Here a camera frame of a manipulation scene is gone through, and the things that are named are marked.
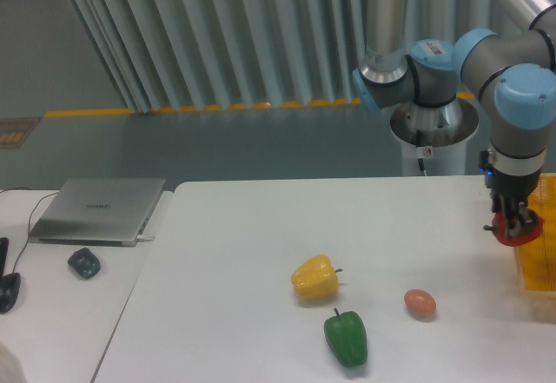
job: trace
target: brown egg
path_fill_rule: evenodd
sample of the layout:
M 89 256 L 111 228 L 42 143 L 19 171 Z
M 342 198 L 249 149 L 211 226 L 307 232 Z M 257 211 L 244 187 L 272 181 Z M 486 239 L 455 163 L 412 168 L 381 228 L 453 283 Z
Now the brown egg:
M 407 309 L 418 316 L 432 316 L 436 312 L 436 302 L 433 296 L 420 289 L 411 289 L 403 297 Z

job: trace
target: vertical blind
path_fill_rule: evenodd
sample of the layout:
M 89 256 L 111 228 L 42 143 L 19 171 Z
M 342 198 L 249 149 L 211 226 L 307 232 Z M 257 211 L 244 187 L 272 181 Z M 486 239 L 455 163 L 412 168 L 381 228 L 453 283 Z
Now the vertical blind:
M 130 111 L 354 100 L 365 0 L 72 1 Z M 492 0 L 409 0 L 406 47 L 477 27 L 518 32 Z

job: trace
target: silver laptop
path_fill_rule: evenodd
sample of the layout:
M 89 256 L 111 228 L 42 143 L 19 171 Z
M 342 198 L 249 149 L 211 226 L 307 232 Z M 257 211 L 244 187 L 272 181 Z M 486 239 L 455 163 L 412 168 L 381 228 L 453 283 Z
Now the silver laptop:
M 133 247 L 164 179 L 68 179 L 30 231 L 30 242 Z

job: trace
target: black mouse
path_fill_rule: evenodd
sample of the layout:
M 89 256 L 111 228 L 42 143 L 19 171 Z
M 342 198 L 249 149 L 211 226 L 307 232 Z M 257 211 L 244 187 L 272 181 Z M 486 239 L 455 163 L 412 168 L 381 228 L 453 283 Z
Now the black mouse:
M 21 275 L 19 273 L 3 275 L 9 245 L 10 241 L 6 237 L 0 238 L 0 314 L 5 314 L 14 307 L 21 285 Z
M 101 269 L 101 262 L 88 248 L 75 251 L 68 264 L 84 279 L 90 279 Z

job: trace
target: warning label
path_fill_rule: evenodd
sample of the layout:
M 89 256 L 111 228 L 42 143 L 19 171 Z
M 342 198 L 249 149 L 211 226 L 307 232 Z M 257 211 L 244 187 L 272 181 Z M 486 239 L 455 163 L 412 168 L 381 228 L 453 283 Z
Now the warning label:
M 0 149 L 17 149 L 40 121 L 40 118 L 0 119 Z

